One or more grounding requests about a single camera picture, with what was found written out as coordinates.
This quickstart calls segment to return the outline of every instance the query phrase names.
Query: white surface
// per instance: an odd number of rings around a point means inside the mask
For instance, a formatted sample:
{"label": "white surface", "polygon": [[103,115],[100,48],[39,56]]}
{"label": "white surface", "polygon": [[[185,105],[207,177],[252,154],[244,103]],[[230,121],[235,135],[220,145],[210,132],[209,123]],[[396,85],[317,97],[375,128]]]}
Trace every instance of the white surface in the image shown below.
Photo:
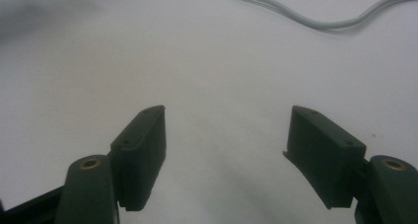
{"label": "white surface", "polygon": [[[378,0],[280,0],[324,21]],[[168,157],[121,223],[355,223],[282,155],[292,105],[418,166],[418,2],[321,33],[239,0],[0,0],[0,198],[8,209],[106,154],[165,105]]]}

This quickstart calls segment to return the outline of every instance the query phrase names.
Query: screw hole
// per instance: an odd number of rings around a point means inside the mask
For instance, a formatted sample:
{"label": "screw hole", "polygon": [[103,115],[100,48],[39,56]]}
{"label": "screw hole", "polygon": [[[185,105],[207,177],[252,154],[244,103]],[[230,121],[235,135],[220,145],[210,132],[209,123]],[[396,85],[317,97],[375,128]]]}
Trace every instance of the screw hole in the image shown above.
{"label": "screw hole", "polygon": [[391,168],[392,170],[398,171],[398,172],[404,172],[406,171],[406,166],[403,165],[402,163],[398,162],[398,161],[394,161],[394,160],[383,160],[382,163],[387,166],[388,168]]}
{"label": "screw hole", "polygon": [[81,170],[89,170],[101,164],[99,159],[89,159],[80,165]]}

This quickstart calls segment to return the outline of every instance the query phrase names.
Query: black bracket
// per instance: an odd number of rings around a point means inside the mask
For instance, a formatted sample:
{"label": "black bracket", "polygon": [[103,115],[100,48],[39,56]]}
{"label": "black bracket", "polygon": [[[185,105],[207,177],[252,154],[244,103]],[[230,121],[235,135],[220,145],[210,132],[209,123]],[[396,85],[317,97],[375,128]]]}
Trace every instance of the black bracket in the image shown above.
{"label": "black bracket", "polygon": [[364,159],[366,145],[314,110],[293,107],[288,151],[327,208],[358,200],[358,224],[417,224],[418,173],[388,156]]}
{"label": "black bracket", "polygon": [[142,210],[166,158],[165,108],[140,112],[111,144],[110,153],[82,158],[65,185],[8,211],[1,224],[116,224],[117,202]]}

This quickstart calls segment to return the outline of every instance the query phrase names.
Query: dark green plastic part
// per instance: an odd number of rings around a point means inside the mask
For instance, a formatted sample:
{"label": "dark green plastic part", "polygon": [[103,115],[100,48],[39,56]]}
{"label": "dark green plastic part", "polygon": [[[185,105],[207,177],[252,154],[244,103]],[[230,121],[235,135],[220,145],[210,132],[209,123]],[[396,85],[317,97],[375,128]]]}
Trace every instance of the dark green plastic part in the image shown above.
{"label": "dark green plastic part", "polygon": [[75,223],[119,223],[107,156],[89,156],[74,162],[68,169],[55,224]]}
{"label": "dark green plastic part", "polygon": [[351,206],[365,144],[323,114],[294,106],[287,149],[327,208]]}
{"label": "dark green plastic part", "polygon": [[367,177],[384,224],[418,223],[418,173],[412,165],[376,156],[370,160]]}
{"label": "dark green plastic part", "polygon": [[142,210],[166,158],[165,108],[141,111],[111,143],[114,185],[119,205]]}

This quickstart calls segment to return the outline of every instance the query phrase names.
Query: white cable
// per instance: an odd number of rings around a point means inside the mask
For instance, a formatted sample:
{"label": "white cable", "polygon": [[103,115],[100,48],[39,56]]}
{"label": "white cable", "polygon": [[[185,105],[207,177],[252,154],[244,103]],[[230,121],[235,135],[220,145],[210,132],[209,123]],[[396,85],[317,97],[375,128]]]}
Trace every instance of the white cable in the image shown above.
{"label": "white cable", "polygon": [[348,28],[348,27],[358,25],[361,22],[363,22],[365,19],[370,17],[372,14],[377,12],[377,10],[380,10],[392,4],[410,1],[410,0],[381,0],[378,3],[374,4],[372,7],[370,7],[368,10],[366,10],[363,14],[361,14],[360,16],[354,19],[340,21],[340,22],[330,22],[330,23],[309,19],[276,0],[247,0],[247,1],[261,4],[261,6],[264,5],[264,7],[265,5],[267,5],[267,7],[272,7],[274,10],[277,10],[283,13],[285,16],[303,25],[306,25],[315,29],[319,29],[319,30],[332,30],[332,29],[343,29],[343,28]]}

